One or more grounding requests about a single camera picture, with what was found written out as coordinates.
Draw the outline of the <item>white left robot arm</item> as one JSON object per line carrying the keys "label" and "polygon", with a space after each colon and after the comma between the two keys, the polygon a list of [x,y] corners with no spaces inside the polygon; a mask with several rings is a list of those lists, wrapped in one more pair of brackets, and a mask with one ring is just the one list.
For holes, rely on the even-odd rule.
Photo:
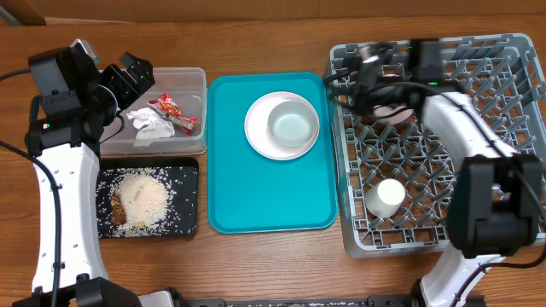
{"label": "white left robot arm", "polygon": [[76,40],[28,59],[32,99],[26,151],[38,178],[40,243],[32,294],[19,306],[138,306],[108,279],[98,242],[96,180],[105,127],[155,83],[149,61],[124,53],[100,71]]}

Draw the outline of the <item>pink round plate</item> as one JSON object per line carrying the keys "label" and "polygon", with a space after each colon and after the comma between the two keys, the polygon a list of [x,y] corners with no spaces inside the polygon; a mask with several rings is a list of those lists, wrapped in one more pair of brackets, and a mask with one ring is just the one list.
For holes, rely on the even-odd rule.
{"label": "pink round plate", "polygon": [[302,101],[310,104],[303,96],[292,92],[272,92],[261,96],[252,104],[252,106],[250,106],[244,122],[245,135],[251,147],[256,152],[268,159],[280,161],[297,159],[298,157],[306,154],[314,146],[320,133],[319,120],[319,131],[317,135],[311,142],[307,143],[303,147],[289,148],[278,143],[269,133],[268,117],[273,107],[277,106],[283,101]]}

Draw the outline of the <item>cream plastic cup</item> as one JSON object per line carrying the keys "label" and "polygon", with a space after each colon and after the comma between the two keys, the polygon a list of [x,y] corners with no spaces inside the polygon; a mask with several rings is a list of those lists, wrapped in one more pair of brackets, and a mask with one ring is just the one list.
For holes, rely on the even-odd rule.
{"label": "cream plastic cup", "polygon": [[404,185],[396,179],[385,179],[377,183],[366,193],[367,210],[376,217],[393,216],[406,196]]}

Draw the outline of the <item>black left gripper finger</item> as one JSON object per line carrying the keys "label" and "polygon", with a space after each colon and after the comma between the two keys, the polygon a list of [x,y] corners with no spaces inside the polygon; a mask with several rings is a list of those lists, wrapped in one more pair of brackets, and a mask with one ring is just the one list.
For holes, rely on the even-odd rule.
{"label": "black left gripper finger", "polygon": [[113,93],[119,110],[126,110],[148,90],[148,74],[137,65],[125,70],[111,65],[101,73],[100,85]]}
{"label": "black left gripper finger", "polygon": [[122,54],[119,60],[137,85],[154,85],[154,68],[149,61],[138,58],[129,52]]}

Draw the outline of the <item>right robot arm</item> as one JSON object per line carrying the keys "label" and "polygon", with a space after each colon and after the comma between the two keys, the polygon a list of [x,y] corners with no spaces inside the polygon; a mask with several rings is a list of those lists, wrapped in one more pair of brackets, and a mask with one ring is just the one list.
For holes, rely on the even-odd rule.
{"label": "right robot arm", "polygon": [[440,252],[367,306],[482,306],[473,287],[545,240],[545,78],[523,34],[339,44],[323,76],[344,247]]}

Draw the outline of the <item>white tissue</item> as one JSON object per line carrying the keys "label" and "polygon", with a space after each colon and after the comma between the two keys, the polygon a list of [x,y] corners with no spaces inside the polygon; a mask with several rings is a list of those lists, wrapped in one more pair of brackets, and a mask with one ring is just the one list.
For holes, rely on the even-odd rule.
{"label": "white tissue", "polygon": [[137,129],[136,139],[168,138],[175,135],[173,123],[162,119],[153,109],[144,107],[127,113]]}

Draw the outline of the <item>red snack wrapper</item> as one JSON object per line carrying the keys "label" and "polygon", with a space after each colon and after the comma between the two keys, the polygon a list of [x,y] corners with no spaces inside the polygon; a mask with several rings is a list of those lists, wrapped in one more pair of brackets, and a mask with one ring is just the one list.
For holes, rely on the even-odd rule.
{"label": "red snack wrapper", "polygon": [[191,135],[198,122],[196,117],[186,116],[182,112],[182,109],[167,93],[162,94],[157,99],[149,101],[148,105],[161,116],[169,119],[173,124],[180,127],[187,136]]}

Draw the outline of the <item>grey-white bowl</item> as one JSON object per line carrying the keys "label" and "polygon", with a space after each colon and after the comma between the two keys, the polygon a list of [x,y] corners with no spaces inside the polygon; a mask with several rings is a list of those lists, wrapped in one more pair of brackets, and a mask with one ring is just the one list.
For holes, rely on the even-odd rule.
{"label": "grey-white bowl", "polygon": [[283,101],[270,111],[268,130],[282,146],[303,147],[311,142],[319,131],[318,115],[308,103]]}

